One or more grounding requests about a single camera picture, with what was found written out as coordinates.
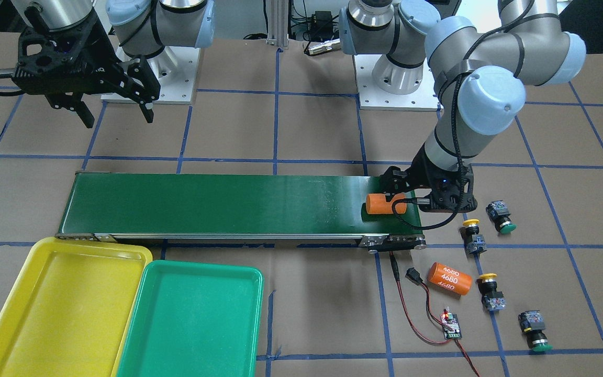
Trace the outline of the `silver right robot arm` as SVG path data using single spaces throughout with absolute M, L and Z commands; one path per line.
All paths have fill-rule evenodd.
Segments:
M 215 34 L 213 1 L 108 1 L 108 21 L 126 59 L 117 57 L 91 1 L 14 1 L 26 22 L 12 81 L 55 109 L 94 116 L 84 95 L 115 93 L 137 103 L 153 122 L 161 68 L 152 60 L 171 46 L 206 48 Z

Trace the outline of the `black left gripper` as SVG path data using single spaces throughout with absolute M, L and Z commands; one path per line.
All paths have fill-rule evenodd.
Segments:
M 425 199 L 428 204 L 419 204 L 420 198 L 406 196 L 404 193 L 396 195 L 384 194 L 384 214 L 404 214 L 407 206 L 418 205 L 422 212 L 451 213 L 460 202 L 459 213 L 468 213 L 476 210 L 476 199 L 472 193 L 473 171 L 470 164 L 463 167 L 464 176 L 461 180 L 457 170 L 444 170 L 426 157 L 416 157 L 411 167 L 401 170 L 391 165 L 379 176 L 381 190 L 412 190 L 431 189 Z

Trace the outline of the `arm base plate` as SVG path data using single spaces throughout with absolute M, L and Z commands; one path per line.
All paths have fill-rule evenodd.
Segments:
M 202 49 L 167 46 L 149 64 L 161 85 L 155 104 L 190 105 L 194 99 L 195 81 Z
M 378 59 L 379 56 L 373 54 L 354 56 L 355 79 L 362 109 L 417 110 L 418 112 L 435 112 L 443 109 L 434 92 L 434 79 L 427 62 L 422 65 L 424 74 L 416 91 L 410 94 L 393 94 L 380 88 L 372 77 Z

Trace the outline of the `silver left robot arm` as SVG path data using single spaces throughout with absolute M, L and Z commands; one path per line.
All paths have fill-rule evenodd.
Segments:
M 386 67 L 416 75 L 427 63 L 444 109 L 411 166 L 381 175 L 367 213 L 403 213 L 416 189 L 430 190 L 417 200 L 424 212 L 473 212 L 472 160 L 513 122 L 526 85 L 567 83 L 581 71 L 586 45 L 562 30 L 555 2 L 500 1 L 498 12 L 500 28 L 479 33 L 426 1 L 350 1 L 340 11 L 345 53 L 379 54 Z

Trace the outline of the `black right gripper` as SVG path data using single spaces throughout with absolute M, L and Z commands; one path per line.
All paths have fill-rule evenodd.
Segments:
M 13 78 L 24 93 L 43 95 L 52 107 L 74 112 L 88 129 L 94 116 L 83 95 L 115 92 L 137 103 L 146 122 L 153 122 L 161 89 L 155 72 L 146 58 L 117 58 L 94 10 L 55 31 L 40 10 L 26 10 L 25 16 L 31 26 L 19 38 Z

